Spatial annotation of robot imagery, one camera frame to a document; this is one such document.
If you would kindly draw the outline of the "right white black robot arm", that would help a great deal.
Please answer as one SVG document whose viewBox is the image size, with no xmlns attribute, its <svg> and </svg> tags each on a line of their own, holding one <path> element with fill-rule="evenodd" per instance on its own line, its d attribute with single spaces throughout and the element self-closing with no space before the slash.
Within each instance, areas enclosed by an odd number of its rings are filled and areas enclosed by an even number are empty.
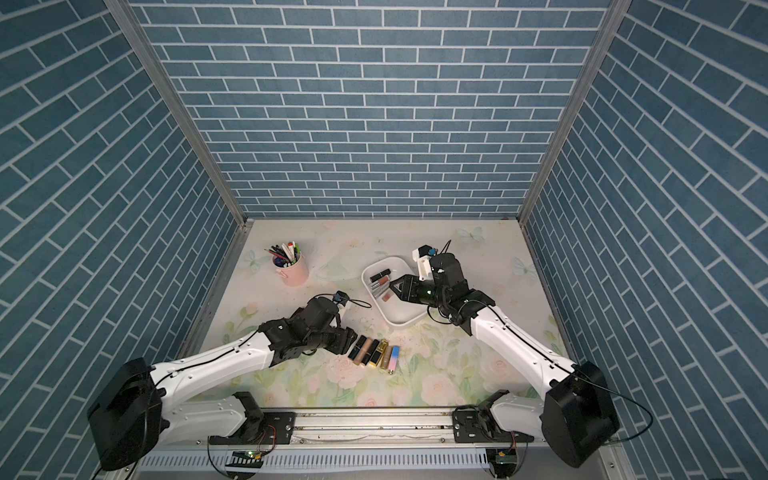
<svg viewBox="0 0 768 480">
<path fill-rule="evenodd" d="M 536 402 L 502 393 L 488 406 L 503 431 L 543 438 L 567 465 L 578 468 L 619 429 L 603 372 L 555 353 L 515 324 L 484 292 L 469 286 L 459 260 L 424 245 L 413 252 L 417 274 L 391 281 L 403 302 L 437 311 L 449 324 L 488 345 L 536 390 Z"/>
</svg>

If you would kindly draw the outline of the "silver lipstick tube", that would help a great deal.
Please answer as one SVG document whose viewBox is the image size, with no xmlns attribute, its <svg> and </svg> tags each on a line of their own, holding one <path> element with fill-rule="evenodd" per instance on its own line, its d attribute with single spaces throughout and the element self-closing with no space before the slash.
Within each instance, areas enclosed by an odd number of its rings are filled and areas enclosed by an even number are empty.
<svg viewBox="0 0 768 480">
<path fill-rule="evenodd" d="M 371 289 L 371 293 L 373 295 L 378 294 L 380 291 L 386 288 L 388 284 L 388 281 L 386 279 L 381 279 L 379 282 L 377 282 L 373 288 Z"/>
</svg>

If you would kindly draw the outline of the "dark red lipstick tube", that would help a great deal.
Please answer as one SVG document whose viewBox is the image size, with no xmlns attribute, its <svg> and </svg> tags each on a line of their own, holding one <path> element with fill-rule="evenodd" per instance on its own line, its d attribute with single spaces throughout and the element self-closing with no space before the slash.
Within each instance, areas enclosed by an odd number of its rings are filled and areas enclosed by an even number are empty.
<svg viewBox="0 0 768 480">
<path fill-rule="evenodd" d="M 387 277 L 391 273 L 390 269 L 382 270 L 381 272 L 378 272 L 370 277 L 371 283 L 376 283 Z"/>
</svg>

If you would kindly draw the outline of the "white plastic storage box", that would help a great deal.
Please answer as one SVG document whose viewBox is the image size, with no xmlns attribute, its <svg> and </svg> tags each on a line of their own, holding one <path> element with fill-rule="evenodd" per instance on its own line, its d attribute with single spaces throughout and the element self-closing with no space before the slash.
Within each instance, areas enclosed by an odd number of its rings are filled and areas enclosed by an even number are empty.
<svg viewBox="0 0 768 480">
<path fill-rule="evenodd" d="M 409 326 L 426 315 L 425 306 L 400 300 L 390 288 L 392 280 L 413 273 L 409 264 L 397 256 L 374 262 L 362 271 L 361 281 L 366 291 L 371 295 L 373 304 L 384 321 L 391 327 Z"/>
</svg>

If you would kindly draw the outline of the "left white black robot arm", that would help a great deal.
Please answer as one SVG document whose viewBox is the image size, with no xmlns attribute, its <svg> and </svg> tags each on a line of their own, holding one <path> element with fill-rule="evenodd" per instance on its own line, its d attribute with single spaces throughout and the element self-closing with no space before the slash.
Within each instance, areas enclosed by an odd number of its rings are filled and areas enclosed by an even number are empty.
<svg viewBox="0 0 768 480">
<path fill-rule="evenodd" d="M 290 317 L 269 320 L 223 346 L 191 357 L 149 365 L 123 364 L 87 412 L 104 471 L 135 465 L 163 443 L 213 438 L 217 444 L 260 441 L 271 429 L 247 392 L 200 407 L 191 398 L 235 377 L 326 350 L 346 354 L 357 338 L 341 323 L 349 296 L 312 297 Z"/>
</svg>

